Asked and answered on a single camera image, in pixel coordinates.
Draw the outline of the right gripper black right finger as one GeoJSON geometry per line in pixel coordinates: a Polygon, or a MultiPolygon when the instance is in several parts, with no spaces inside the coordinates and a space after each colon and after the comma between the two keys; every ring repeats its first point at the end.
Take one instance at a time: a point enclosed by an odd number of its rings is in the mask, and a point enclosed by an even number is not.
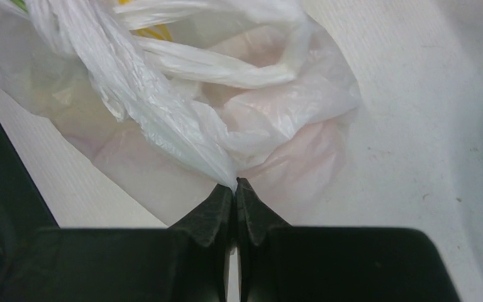
{"type": "Polygon", "coordinates": [[[235,193],[242,301],[458,301],[421,231],[293,226],[246,179],[235,193]]]}

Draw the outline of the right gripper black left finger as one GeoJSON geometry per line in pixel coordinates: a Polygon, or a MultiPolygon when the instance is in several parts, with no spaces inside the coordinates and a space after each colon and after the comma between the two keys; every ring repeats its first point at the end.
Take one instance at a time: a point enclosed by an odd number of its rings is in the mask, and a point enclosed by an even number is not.
{"type": "Polygon", "coordinates": [[[233,194],[168,228],[45,228],[0,275],[0,301],[225,301],[233,194]]]}

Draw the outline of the white plastic grocery bag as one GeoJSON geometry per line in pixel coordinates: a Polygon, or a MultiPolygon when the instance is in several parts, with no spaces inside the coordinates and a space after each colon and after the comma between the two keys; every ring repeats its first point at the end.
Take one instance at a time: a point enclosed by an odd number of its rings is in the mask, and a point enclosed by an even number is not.
{"type": "Polygon", "coordinates": [[[0,88],[166,224],[238,178],[298,219],[361,102],[301,1],[0,1],[0,88]]]}

